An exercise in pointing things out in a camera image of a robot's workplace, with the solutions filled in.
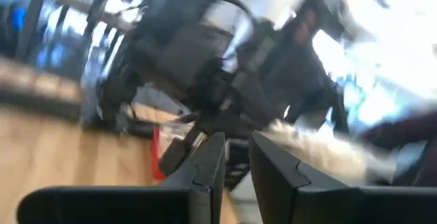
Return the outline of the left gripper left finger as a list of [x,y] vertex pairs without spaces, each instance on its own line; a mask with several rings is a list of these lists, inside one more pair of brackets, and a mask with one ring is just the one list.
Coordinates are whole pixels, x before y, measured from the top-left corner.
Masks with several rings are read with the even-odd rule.
[[225,134],[214,133],[160,183],[165,187],[159,224],[220,224],[225,176]]

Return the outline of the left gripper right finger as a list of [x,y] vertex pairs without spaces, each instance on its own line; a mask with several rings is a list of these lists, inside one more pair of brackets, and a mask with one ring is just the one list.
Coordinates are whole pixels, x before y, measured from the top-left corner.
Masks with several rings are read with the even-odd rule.
[[359,224],[362,194],[318,171],[258,132],[250,168],[264,224]]

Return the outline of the red plastic basket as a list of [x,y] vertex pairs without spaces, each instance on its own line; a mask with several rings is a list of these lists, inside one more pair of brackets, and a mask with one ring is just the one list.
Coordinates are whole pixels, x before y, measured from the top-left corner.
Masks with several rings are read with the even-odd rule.
[[164,180],[165,176],[159,169],[159,134],[160,129],[158,127],[154,127],[151,144],[152,176],[155,180]]

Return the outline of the person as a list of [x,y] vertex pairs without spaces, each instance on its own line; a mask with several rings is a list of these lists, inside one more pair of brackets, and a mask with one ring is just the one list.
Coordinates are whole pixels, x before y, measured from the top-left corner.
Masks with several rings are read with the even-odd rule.
[[359,138],[385,150],[425,141],[417,162],[397,176],[393,186],[437,187],[437,109],[394,122],[381,122]]

